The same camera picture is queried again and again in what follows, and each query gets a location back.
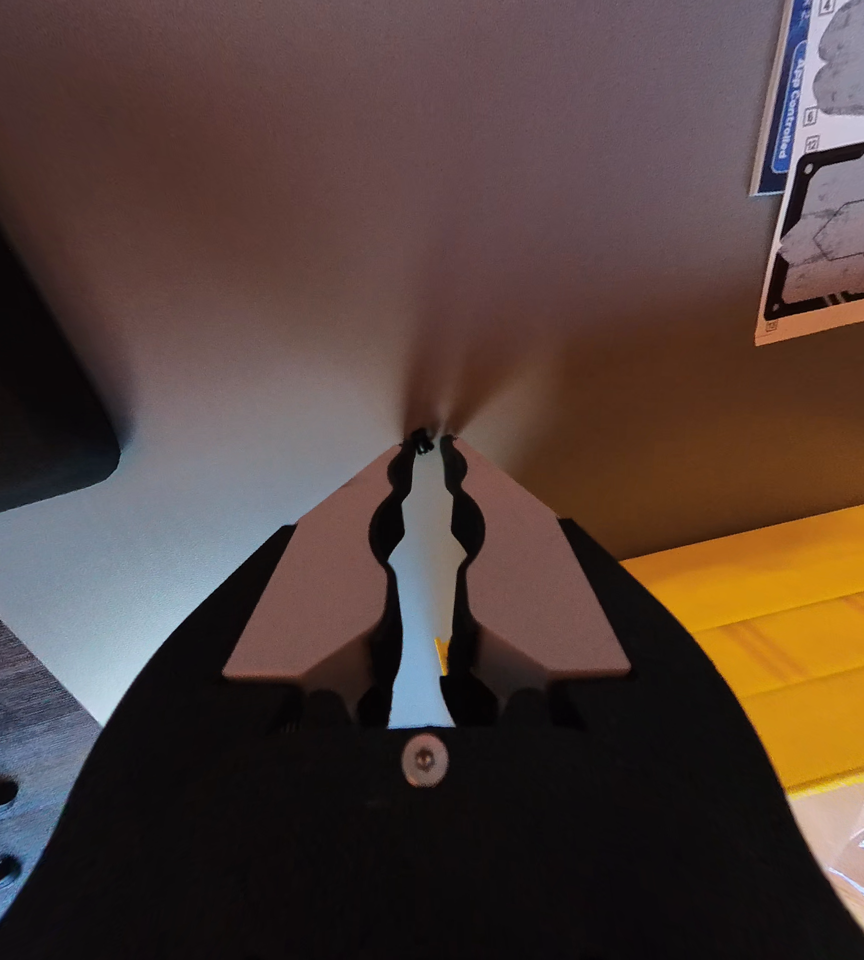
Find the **grey orange sticker sheet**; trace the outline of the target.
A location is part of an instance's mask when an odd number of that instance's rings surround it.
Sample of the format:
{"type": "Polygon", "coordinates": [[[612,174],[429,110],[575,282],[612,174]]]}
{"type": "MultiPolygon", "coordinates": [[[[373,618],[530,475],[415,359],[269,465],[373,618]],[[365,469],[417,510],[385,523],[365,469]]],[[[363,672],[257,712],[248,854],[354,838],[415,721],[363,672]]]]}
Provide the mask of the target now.
{"type": "Polygon", "coordinates": [[[812,1],[754,342],[864,322],[864,1],[812,1]]]}

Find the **yellow plastic bin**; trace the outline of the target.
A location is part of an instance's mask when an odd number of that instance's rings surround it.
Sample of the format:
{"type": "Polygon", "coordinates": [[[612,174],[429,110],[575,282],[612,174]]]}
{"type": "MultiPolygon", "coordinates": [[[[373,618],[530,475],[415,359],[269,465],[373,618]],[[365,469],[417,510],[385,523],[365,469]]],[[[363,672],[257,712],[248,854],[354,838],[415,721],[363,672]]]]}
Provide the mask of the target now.
{"type": "Polygon", "coordinates": [[[624,562],[559,523],[630,662],[540,691],[595,760],[688,795],[864,778],[864,507],[624,562]]]}

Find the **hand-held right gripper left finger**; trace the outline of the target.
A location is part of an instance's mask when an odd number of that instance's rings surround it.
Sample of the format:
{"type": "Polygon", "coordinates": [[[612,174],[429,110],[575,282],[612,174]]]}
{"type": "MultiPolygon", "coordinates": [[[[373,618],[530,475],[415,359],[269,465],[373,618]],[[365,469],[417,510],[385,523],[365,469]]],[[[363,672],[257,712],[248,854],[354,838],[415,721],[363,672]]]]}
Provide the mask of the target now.
{"type": "Polygon", "coordinates": [[[330,690],[362,725],[388,726],[403,642],[390,555],[411,488],[407,439],[300,518],[225,678],[330,690]]]}

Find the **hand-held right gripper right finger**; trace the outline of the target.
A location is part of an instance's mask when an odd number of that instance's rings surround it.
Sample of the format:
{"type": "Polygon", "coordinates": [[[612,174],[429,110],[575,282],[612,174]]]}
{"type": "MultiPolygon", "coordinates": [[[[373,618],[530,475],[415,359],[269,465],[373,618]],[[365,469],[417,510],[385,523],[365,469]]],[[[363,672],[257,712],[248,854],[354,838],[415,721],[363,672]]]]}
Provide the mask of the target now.
{"type": "Polygon", "coordinates": [[[630,662],[556,514],[465,441],[442,437],[458,569],[446,674],[453,721],[487,726],[520,690],[618,678],[630,662]]]}

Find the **grey desk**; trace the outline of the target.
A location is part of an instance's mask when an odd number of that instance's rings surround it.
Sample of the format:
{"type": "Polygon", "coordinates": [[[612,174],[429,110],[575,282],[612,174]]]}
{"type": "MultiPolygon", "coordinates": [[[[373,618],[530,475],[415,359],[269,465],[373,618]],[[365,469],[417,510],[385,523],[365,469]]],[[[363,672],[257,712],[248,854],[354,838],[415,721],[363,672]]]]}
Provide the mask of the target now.
{"type": "Polygon", "coordinates": [[[123,436],[0,513],[102,723],[440,417],[620,559],[864,502],[864,323],[755,347],[783,2],[0,2],[0,218],[123,436]]]}

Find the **blue kit manual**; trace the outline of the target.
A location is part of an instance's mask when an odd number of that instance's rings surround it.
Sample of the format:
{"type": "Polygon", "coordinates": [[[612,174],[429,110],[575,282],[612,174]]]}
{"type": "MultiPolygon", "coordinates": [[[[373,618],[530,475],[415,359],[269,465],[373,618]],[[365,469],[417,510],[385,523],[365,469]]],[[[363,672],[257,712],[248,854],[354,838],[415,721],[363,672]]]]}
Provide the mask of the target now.
{"type": "Polygon", "coordinates": [[[783,193],[805,69],[811,1],[786,1],[751,169],[750,197],[783,193]]]}

